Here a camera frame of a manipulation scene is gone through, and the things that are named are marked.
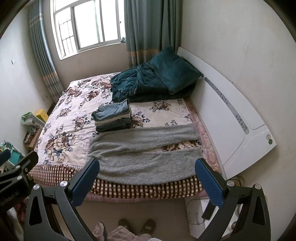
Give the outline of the dark teal velvet robe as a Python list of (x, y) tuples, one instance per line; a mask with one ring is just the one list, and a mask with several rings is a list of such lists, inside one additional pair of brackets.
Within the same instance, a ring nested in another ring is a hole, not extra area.
[(171, 99), (167, 86), (149, 63), (125, 70), (110, 80), (112, 101), (149, 102)]

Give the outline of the grey fluffy fleece pants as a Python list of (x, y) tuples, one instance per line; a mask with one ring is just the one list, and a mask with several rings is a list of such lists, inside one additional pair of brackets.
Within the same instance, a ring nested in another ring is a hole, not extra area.
[(91, 142), (88, 156), (100, 163), (99, 179), (126, 185), (155, 185), (194, 176), (199, 148), (157, 149), (200, 137), (193, 123), (154, 126), (100, 133)]

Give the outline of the stack of folded clothes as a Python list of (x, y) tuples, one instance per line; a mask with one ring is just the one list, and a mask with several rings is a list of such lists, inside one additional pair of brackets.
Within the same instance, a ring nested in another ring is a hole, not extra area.
[(100, 105), (91, 114), (99, 133), (124, 130), (131, 127), (132, 111), (128, 99), (107, 105)]

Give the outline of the window with white frame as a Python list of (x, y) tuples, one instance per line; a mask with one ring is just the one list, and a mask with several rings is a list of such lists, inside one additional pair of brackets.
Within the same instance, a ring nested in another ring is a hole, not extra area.
[(50, 1), (60, 59), (125, 42), (124, 1)]

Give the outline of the white bed headboard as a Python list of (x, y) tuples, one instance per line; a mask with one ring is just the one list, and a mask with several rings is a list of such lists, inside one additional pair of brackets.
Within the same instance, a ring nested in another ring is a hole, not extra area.
[(222, 74), (199, 57), (178, 49), (203, 74), (190, 95), (218, 157), (230, 179), (268, 154), (276, 142), (267, 125), (244, 95)]

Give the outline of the yellow box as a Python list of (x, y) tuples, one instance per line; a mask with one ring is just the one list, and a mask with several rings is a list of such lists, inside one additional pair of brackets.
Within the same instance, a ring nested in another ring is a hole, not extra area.
[(39, 109), (39, 110), (37, 110), (36, 112), (35, 112), (35, 116), (37, 117), (37, 118), (39, 118), (40, 120), (42, 120), (43, 122), (47, 122), (47, 120), (48, 120), (48, 118), (49, 118), (49, 116), (48, 116), (48, 114), (45, 112), (45, 110), (44, 109)]

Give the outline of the white bag with green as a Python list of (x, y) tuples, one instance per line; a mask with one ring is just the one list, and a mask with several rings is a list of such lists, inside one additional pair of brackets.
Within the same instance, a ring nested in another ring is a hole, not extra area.
[(45, 126), (45, 122), (36, 117), (31, 112), (22, 115), (21, 124), (27, 126), (34, 126), (36, 128), (43, 128)]

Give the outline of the white bedside cabinet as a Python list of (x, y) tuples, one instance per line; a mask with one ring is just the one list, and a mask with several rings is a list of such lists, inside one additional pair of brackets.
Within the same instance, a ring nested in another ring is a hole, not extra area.
[[(208, 227), (211, 223), (212, 219), (217, 214), (219, 208), (215, 207), (213, 211), (206, 211), (210, 199), (208, 197), (197, 198), (197, 197), (186, 197), (185, 204), (186, 204), (186, 212), (187, 212), (187, 219), (189, 225), (190, 235), (196, 239), (200, 237), (203, 231)], [(235, 211), (232, 215), (231, 220), (222, 236), (222, 240), (227, 238), (232, 231), (238, 221), (241, 209), (243, 205), (238, 204), (236, 205)]]

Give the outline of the dark teal pillow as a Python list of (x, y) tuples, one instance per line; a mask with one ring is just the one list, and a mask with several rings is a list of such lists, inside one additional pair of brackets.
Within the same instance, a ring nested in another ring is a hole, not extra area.
[(149, 65), (166, 86), (176, 94), (195, 83), (203, 74), (191, 63), (180, 57), (171, 46), (163, 49), (149, 61)]

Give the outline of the cardboard box with clutter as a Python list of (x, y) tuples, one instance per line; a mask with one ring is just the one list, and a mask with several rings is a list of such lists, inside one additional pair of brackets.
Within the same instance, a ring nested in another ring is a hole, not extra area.
[(27, 133), (23, 139), (23, 145), (24, 147), (32, 151), (36, 147), (37, 141), (39, 139), (39, 136), (41, 134), (42, 128), (35, 128), (30, 126), (27, 130)]

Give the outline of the right grey-blue curtain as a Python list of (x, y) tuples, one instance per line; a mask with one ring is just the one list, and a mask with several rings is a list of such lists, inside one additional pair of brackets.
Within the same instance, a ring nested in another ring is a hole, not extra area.
[(124, 1), (129, 68), (151, 60), (181, 41), (182, 1)]

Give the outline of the grey-blue curtain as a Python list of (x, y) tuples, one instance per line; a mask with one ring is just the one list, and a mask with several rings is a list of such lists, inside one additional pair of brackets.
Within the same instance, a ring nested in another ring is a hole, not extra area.
[(151, 60), (181, 41), (182, 1), (124, 1), (129, 68)]
[(33, 53), (43, 82), (52, 101), (57, 103), (64, 88), (56, 72), (47, 43), (43, 18), (43, 1), (34, 1), (29, 9), (29, 31)]

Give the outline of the left grey-blue curtain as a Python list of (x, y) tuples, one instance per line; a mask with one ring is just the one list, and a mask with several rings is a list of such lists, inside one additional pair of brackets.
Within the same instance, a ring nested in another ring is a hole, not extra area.
[(64, 88), (56, 72), (47, 43), (43, 18), (43, 1), (34, 1), (29, 9), (29, 31), (33, 53), (43, 82), (52, 101), (57, 103)]

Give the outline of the left brown slipper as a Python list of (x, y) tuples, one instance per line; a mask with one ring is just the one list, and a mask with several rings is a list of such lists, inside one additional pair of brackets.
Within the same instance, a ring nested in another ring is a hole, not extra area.
[(118, 226), (122, 226), (126, 228), (129, 232), (134, 233), (132, 226), (130, 225), (128, 220), (126, 220), (125, 218), (122, 218), (121, 220), (118, 221)]

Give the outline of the teal storage rack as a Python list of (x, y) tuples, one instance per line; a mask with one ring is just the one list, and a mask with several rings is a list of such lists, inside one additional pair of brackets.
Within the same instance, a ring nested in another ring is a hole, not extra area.
[(24, 154), (21, 153), (12, 143), (3, 141), (1, 143), (1, 153), (5, 150), (9, 150), (11, 153), (11, 157), (1, 165), (1, 171), (8, 171), (16, 166), (22, 158), (24, 158)]

